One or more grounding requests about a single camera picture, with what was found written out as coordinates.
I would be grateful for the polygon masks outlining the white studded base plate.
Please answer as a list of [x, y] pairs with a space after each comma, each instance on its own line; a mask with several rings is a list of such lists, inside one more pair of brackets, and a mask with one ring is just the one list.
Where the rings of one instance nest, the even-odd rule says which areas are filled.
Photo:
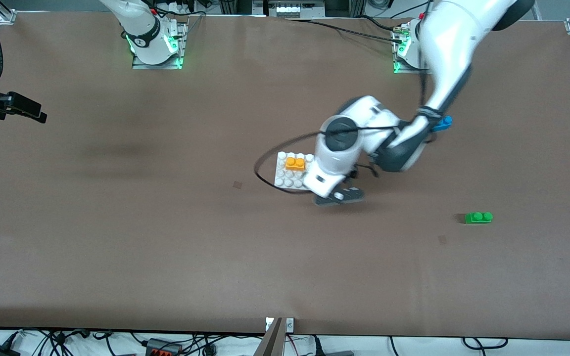
[[[295, 172], [287, 171], [285, 166], [285, 158], [287, 156], [305, 156], [307, 166], [305, 171]], [[275, 168], [275, 180], [274, 185], [283, 189], [291, 189], [298, 191], [308, 191], [309, 189], [303, 182], [304, 176], [309, 171], [311, 163], [315, 160], [315, 156], [312, 154], [294, 153], [294, 152], [284, 152], [280, 151], [277, 154], [276, 168]]]

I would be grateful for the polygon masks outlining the black box with orange buttons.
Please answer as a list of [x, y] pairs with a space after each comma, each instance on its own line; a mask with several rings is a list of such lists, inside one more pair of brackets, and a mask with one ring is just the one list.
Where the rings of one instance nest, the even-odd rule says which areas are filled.
[[168, 342], [151, 338], [145, 347], [145, 356], [180, 356], [183, 345], [179, 342]]

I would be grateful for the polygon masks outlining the white power strip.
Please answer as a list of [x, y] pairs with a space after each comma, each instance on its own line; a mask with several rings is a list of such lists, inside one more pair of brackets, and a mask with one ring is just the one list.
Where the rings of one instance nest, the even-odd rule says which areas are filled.
[[285, 19], [313, 20], [326, 16], [324, 0], [268, 0], [269, 16]]

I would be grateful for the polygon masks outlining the grey wedge-shaped post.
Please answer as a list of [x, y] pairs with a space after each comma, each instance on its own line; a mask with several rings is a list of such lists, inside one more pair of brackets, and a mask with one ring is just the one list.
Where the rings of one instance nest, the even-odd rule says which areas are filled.
[[253, 356], [284, 356], [287, 318], [274, 318]]

